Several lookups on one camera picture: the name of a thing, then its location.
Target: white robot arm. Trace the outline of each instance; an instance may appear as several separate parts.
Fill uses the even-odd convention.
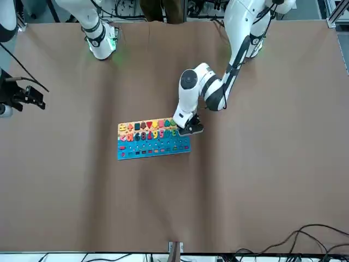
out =
[[[286,14],[296,0],[230,0],[224,25],[231,44],[231,59],[222,79],[206,63],[183,72],[179,81],[179,103],[173,120],[181,136],[200,133],[198,97],[212,111],[226,108],[226,101],[245,57],[253,58],[262,47],[271,21],[270,11]]]
[[[56,2],[79,21],[87,36],[89,48],[97,59],[104,60],[115,51],[117,29],[102,22],[97,13],[96,5],[100,5],[102,0],[94,0],[95,5],[90,0],[56,0]]]

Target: blue puzzle board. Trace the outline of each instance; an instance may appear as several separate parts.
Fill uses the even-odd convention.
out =
[[[118,125],[118,160],[190,152],[190,138],[181,137],[172,118]]]

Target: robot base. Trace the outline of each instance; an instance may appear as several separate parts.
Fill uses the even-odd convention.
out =
[[[99,60],[107,59],[116,50],[119,36],[119,28],[110,26],[107,23],[103,23],[103,26],[105,27],[106,34],[99,46],[94,46],[89,40],[87,40],[89,49],[95,58]]]

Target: black cable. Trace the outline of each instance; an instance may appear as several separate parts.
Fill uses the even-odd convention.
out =
[[[29,71],[23,66],[23,64],[2,44],[0,43],[0,46],[23,68],[23,70],[32,78],[29,80],[29,78],[26,78],[25,80],[31,81],[33,83],[38,84],[39,86],[41,86],[46,92],[49,92],[49,90],[44,87],[38,80],[36,80],[35,77],[33,77],[33,75],[31,73],[29,73]]]
[[[38,262],[42,262],[44,260],[44,258],[46,258],[49,255],[49,253],[46,253],[45,255],[43,255]]]
[[[217,18],[211,18],[211,21],[217,22],[221,27],[225,28],[223,21],[219,21]]]
[[[268,251],[269,249],[271,249],[271,248],[273,248],[273,247],[282,246],[283,244],[285,244],[285,243],[286,243],[294,234],[296,234],[296,233],[297,233],[297,234],[303,233],[303,231],[295,230],[295,231],[293,231],[292,233],[290,233],[289,236],[288,236],[285,240],[281,241],[280,243],[270,245],[269,247],[267,247],[267,248],[264,249],[263,251],[261,251],[261,252],[259,252],[259,253],[257,253],[257,254],[254,254],[254,255],[255,255],[255,256],[258,256],[258,255],[264,254],[266,251]],[[243,257],[246,256],[246,255],[248,255],[248,254],[243,255],[243,256],[240,258],[239,262],[241,262],[242,259],[243,259]]]
[[[247,251],[247,252],[252,253],[252,254],[254,253],[253,251],[251,251],[251,250],[249,250],[247,248],[240,248],[240,249],[235,251],[235,254],[239,253],[240,251]]]
[[[324,227],[324,228],[332,229],[332,230],[334,230],[334,231],[336,231],[336,232],[338,232],[338,233],[341,233],[341,234],[343,234],[343,235],[349,237],[349,234],[348,234],[347,232],[344,232],[344,231],[342,231],[342,230],[339,230],[339,229],[337,229],[337,228],[330,227],[329,225],[324,225],[324,224],[308,224],[308,225],[304,225],[304,226],[302,226],[302,227],[299,229],[299,231],[301,231],[301,230],[304,229],[304,228],[308,228],[308,227]],[[294,246],[296,245],[296,241],[297,241],[298,235],[299,235],[299,232],[297,232],[296,237],[294,238],[294,243],[293,243],[293,245],[292,245],[292,247],[291,247],[289,253],[292,253],[292,251],[293,251],[293,249],[294,249]]]
[[[145,16],[144,15],[135,15],[135,16],[122,16],[122,15],[113,15],[109,12],[107,12],[106,10],[104,10],[102,7],[100,7],[99,5],[96,4],[95,1],[93,0],[90,0],[91,3],[97,8],[97,9],[100,9],[102,10],[103,12],[105,12],[106,14],[110,15],[110,17],[116,17],[116,18],[120,18],[120,19],[125,19],[125,20],[139,20],[139,19],[144,19],[145,20]]]
[[[31,79],[31,78],[24,78],[24,77],[18,77],[18,78],[6,78],[5,79],[5,82],[16,82],[16,81],[21,81],[21,80],[27,80],[27,81],[30,81],[30,82],[33,82],[39,86],[41,86],[46,92],[49,92],[49,90],[47,90],[46,87],[44,87],[41,83]]]
[[[92,262],[92,261],[116,262],[116,261],[119,261],[120,259],[123,259],[123,258],[125,258],[125,257],[128,257],[129,255],[132,255],[132,254],[123,255],[122,257],[117,258],[117,259],[95,258],[95,259],[87,260],[87,261],[85,261],[85,262]]]
[[[81,259],[81,262],[83,262],[85,260],[85,258],[87,257],[89,253],[86,253],[85,256],[83,257],[83,259]]]
[[[274,4],[272,4],[272,5],[268,8],[268,11],[266,11],[260,18],[258,18],[256,21],[254,21],[254,22],[253,22],[253,25],[254,25],[255,23],[258,23],[259,21],[261,21],[262,18],[265,17],[269,11],[271,11],[271,9],[272,9],[273,6],[274,6]]]
[[[335,248],[338,248],[338,247],[345,247],[345,246],[349,246],[349,243],[342,243],[342,244],[338,244],[338,245],[335,245],[335,246],[331,247],[329,250],[327,250],[326,254],[323,256],[322,259],[319,260],[319,262],[326,261],[325,259],[328,257],[329,252],[331,252],[331,251],[334,250]]]

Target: shape puzzle piece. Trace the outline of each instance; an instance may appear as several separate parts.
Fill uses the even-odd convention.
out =
[[[119,131],[120,131],[120,132],[126,131],[126,126],[125,126],[124,124],[120,124],[120,125],[119,125]]]
[[[175,123],[175,121],[173,120],[173,118],[171,119],[171,122],[170,122],[171,126],[176,126],[177,124]]]
[[[128,128],[128,130],[129,130],[129,131],[132,131],[132,129],[133,129],[132,124],[131,124],[131,123],[129,123],[129,126],[128,126],[127,128]]]

